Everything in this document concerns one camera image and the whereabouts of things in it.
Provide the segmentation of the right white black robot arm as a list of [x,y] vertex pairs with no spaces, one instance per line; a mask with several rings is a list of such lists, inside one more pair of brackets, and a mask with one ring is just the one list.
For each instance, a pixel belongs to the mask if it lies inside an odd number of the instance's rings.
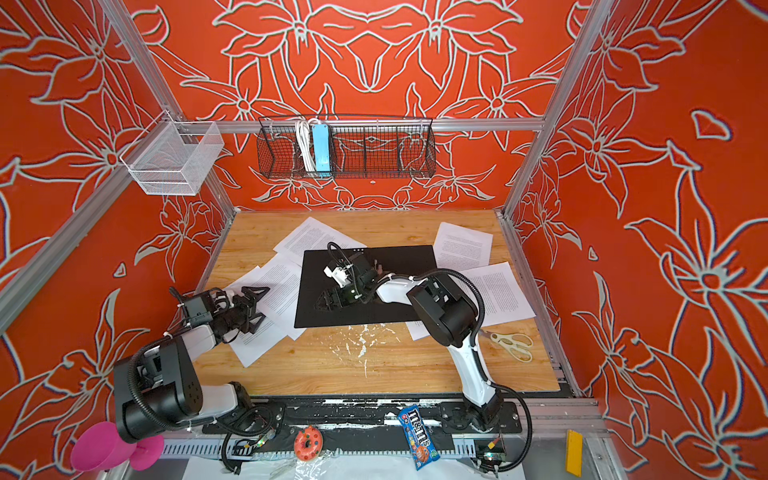
[[446,347],[461,380],[461,393],[471,421],[489,430],[508,397],[514,398],[525,415],[525,440],[516,457],[501,460],[489,446],[470,461],[483,473],[495,475],[523,464],[533,443],[530,409],[514,389],[493,381],[478,342],[485,319],[485,302],[479,289],[464,274],[435,268],[419,275],[381,273],[360,253],[351,258],[344,252],[333,256],[323,273],[335,283],[318,297],[315,307],[335,312],[347,307],[368,305],[378,299],[413,308],[433,340]]

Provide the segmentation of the blue folder black inside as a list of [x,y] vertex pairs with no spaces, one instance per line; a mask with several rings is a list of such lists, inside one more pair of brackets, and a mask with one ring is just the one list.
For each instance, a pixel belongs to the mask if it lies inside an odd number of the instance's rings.
[[380,299],[371,290],[383,276],[416,276],[436,268],[430,245],[307,250],[294,326],[320,328],[416,321],[410,305]]

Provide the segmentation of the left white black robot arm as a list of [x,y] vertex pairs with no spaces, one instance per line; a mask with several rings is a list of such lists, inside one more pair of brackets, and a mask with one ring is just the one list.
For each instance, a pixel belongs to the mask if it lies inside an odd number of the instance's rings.
[[255,334],[266,319],[258,303],[270,289],[213,288],[195,295],[183,295],[174,287],[169,291],[181,312],[179,328],[114,365],[120,438],[135,444],[165,432],[211,424],[239,436],[268,431],[271,415],[257,413],[245,387],[236,381],[205,386],[194,363],[221,344]]

